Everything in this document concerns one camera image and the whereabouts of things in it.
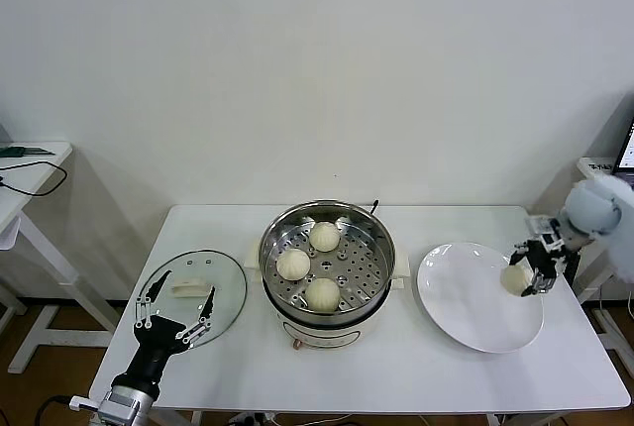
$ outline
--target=robotic hand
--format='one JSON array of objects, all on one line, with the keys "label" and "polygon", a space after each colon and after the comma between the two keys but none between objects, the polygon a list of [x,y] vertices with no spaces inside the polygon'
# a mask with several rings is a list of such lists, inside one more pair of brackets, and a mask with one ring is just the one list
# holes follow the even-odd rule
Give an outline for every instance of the robotic hand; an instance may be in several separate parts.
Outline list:
[{"label": "robotic hand", "polygon": [[157,280],[144,297],[136,303],[135,337],[139,348],[125,373],[112,381],[112,388],[101,402],[73,396],[70,408],[87,409],[98,416],[98,422],[116,426],[143,426],[148,413],[159,398],[159,381],[167,360],[196,345],[196,341],[211,329],[209,317],[213,309],[215,287],[212,287],[197,321],[187,327],[157,314],[151,314],[168,270]]},{"label": "robotic hand", "polygon": [[560,273],[572,284],[581,248],[594,241],[605,245],[616,275],[634,281],[634,191],[620,178],[602,175],[581,181],[557,216],[528,221],[533,236],[515,246],[509,263],[526,258],[533,269],[522,296],[548,292]]}]

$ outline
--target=perforated steamer tray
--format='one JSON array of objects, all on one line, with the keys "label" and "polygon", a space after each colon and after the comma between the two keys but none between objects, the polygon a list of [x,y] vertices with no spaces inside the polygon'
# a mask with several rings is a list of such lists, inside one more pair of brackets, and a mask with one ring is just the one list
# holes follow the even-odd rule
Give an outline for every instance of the perforated steamer tray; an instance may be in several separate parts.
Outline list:
[{"label": "perforated steamer tray", "polygon": [[[312,248],[310,230],[321,221],[334,223],[339,246],[328,253]],[[277,259],[287,249],[304,251],[310,271],[296,281],[283,279]],[[366,210],[340,201],[314,201],[282,213],[264,233],[259,249],[260,269],[271,301],[307,324],[340,325],[365,316],[389,289],[394,270],[394,246],[385,227]],[[306,289],[315,278],[330,278],[341,292],[334,313],[308,308]]]},{"label": "perforated steamer tray", "polygon": [[[339,284],[340,311],[355,309],[372,299],[390,278],[385,256],[370,236],[361,229],[338,222],[342,238],[339,247],[328,253],[313,249],[308,235],[314,223],[298,226],[276,243],[266,260],[265,280],[269,290],[289,304],[310,311],[306,289],[313,279],[326,277]],[[284,280],[277,273],[277,259],[289,248],[305,252],[310,271],[300,280]]]}]

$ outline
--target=black cable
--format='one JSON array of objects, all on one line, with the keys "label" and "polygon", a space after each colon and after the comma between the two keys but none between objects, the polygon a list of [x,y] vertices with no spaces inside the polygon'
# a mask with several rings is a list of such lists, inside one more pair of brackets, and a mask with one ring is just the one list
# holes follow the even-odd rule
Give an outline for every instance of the black cable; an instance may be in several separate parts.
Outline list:
[{"label": "black cable", "polygon": [[4,411],[2,409],[0,409],[0,416],[2,416],[2,419],[4,420],[7,426],[11,426],[11,423],[9,422],[9,418],[7,418],[7,415],[4,414]]},{"label": "black cable", "polygon": [[11,166],[5,166],[5,167],[1,167],[0,171],[4,171],[4,170],[14,170],[16,168],[24,168],[26,166],[33,166],[33,165],[39,165],[39,164],[46,164],[46,165],[50,165],[53,168],[55,168],[56,170],[59,170],[63,173],[63,177],[61,178],[61,180],[57,183],[56,186],[54,186],[53,188],[51,188],[49,191],[46,191],[44,193],[29,193],[28,191],[23,191],[20,188],[16,188],[15,186],[10,186],[5,184],[2,181],[2,177],[0,177],[0,186],[4,186],[5,188],[8,188],[11,191],[15,191],[17,193],[21,193],[23,195],[29,195],[29,196],[47,196],[50,195],[51,193],[53,193],[54,191],[56,191],[59,186],[64,183],[64,181],[68,178],[68,172],[66,170],[64,170],[63,168],[61,168],[58,165],[55,165],[54,163],[50,163],[49,161],[46,160],[39,160],[39,161],[32,161],[30,163],[21,163],[19,165],[11,165]]},{"label": "black cable", "polygon": [[40,420],[42,419],[42,415],[44,414],[45,410],[47,409],[47,407],[49,407],[51,403],[59,403],[59,404],[63,404],[64,406],[68,406],[68,404],[70,404],[70,400],[71,400],[70,396],[65,396],[63,394],[51,396],[44,403],[42,403],[42,405],[38,408],[38,412],[36,413],[35,426],[40,426]]}]

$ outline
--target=steamed bun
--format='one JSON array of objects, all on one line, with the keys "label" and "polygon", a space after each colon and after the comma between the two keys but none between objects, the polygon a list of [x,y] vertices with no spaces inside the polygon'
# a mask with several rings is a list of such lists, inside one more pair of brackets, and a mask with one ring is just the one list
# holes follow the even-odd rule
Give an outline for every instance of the steamed bun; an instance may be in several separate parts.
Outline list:
[{"label": "steamed bun", "polygon": [[306,289],[308,308],[316,312],[334,312],[339,305],[339,286],[331,279],[314,279]]},{"label": "steamed bun", "polygon": [[522,292],[531,285],[533,269],[524,265],[513,265],[504,268],[501,276],[504,288],[513,295],[522,295]]},{"label": "steamed bun", "polygon": [[290,248],[277,258],[277,272],[286,280],[299,280],[310,271],[310,258],[301,250]]},{"label": "steamed bun", "polygon": [[322,221],[313,226],[308,239],[317,251],[326,253],[339,246],[339,230],[332,223]]}]

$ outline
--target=power cord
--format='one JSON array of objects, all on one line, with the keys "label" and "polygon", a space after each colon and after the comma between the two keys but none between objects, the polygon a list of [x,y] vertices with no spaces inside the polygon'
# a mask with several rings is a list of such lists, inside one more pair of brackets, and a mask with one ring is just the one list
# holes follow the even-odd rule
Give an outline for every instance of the power cord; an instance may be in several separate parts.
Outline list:
[{"label": "power cord", "polygon": [[70,404],[70,400],[71,400],[70,396],[65,396],[62,394],[51,396],[44,403],[42,403],[42,405],[38,408],[38,412],[36,413],[35,426],[41,426],[40,421],[42,420],[42,415],[44,414],[45,410],[49,407],[51,403],[59,403],[59,404],[63,404],[64,406],[68,406],[68,404]]},{"label": "power cord", "polygon": [[[302,424],[297,424],[295,426],[313,426],[313,425],[316,425],[316,424],[333,423],[333,422],[336,422],[336,421],[341,421],[342,419],[350,418],[351,416],[352,416],[352,414],[346,414],[344,416],[340,416],[339,418],[321,419],[319,421],[311,421],[310,423],[302,423]],[[271,419],[270,422],[275,424],[276,426],[281,426],[281,424],[279,424],[274,419]]]},{"label": "power cord", "polygon": [[0,409],[0,416],[2,416],[2,419],[7,426],[11,426],[11,423],[9,422],[9,418],[7,418],[7,415],[4,414],[4,411],[2,409]]},{"label": "power cord", "polygon": [[27,166],[34,166],[34,165],[40,165],[40,164],[45,164],[45,165],[50,165],[52,166],[54,169],[59,170],[63,173],[63,177],[61,178],[61,180],[53,187],[51,188],[49,191],[45,191],[44,193],[29,193],[28,191],[24,191],[21,190],[20,188],[16,188],[15,186],[10,186],[7,185],[6,183],[4,183],[3,177],[0,176],[0,186],[4,186],[5,188],[11,190],[11,191],[15,191],[17,193],[21,193],[23,195],[29,195],[29,196],[47,196],[50,195],[51,193],[53,193],[54,191],[56,191],[59,186],[64,183],[64,181],[68,178],[68,172],[66,170],[64,170],[63,168],[61,168],[58,165],[55,165],[54,163],[50,163],[49,161],[46,160],[38,160],[38,161],[32,161],[30,163],[21,163],[19,165],[11,165],[11,166],[4,166],[0,168],[0,171],[5,171],[5,170],[15,170],[16,168],[25,168]]},{"label": "power cord", "polygon": [[603,312],[603,284],[598,287],[598,310]]},{"label": "power cord", "polygon": [[627,313],[630,314],[630,318],[634,320],[634,313],[632,312],[632,308],[630,306],[631,303],[632,303],[632,291],[630,290],[630,293],[627,294]]}]

